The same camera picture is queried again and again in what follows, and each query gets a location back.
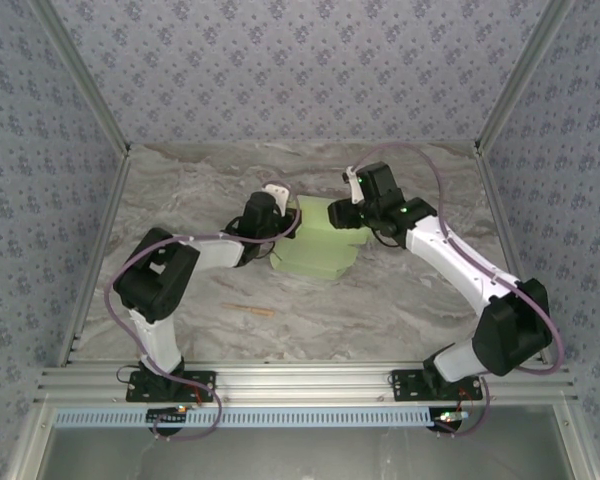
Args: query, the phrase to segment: wall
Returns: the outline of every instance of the wall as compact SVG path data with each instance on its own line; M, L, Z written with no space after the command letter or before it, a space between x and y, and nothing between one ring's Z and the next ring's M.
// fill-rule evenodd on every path
M66 333L117 155L24 0L0 0L0 477Z
M54 0L132 143L474 139L546 0Z
M600 445L600 0L576 5L488 157Z

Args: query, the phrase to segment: light green block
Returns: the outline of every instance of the light green block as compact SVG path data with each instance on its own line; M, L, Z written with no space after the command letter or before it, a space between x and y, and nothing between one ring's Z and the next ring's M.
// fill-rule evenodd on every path
M333 200L299 196L302 225L296 238L278 240L271 266L281 272L335 280L358 256L355 245L364 245L368 228L336 230L329 223L327 207Z

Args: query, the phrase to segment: gray marble tabletop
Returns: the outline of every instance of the gray marble tabletop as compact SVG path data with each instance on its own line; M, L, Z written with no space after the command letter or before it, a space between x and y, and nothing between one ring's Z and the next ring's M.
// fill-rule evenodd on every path
M130 359L135 345L108 317L102 290L147 230L213 233L242 212L269 179L302 195L343 198L341 172L370 144L251 143L134 146L131 167L106 248L76 359ZM458 145L422 145L442 171L447 216L464 240L500 267L504 257L475 159ZM429 167L392 149L387 162L406 198L432 205L438 194ZM113 305L128 321L117 295ZM229 310L225 302L275 310L273 317ZM285 274L268 259L194 275L175 313L177 341L197 360L421 360L471 335L475 313L420 258L361 246L356 263L336 281Z

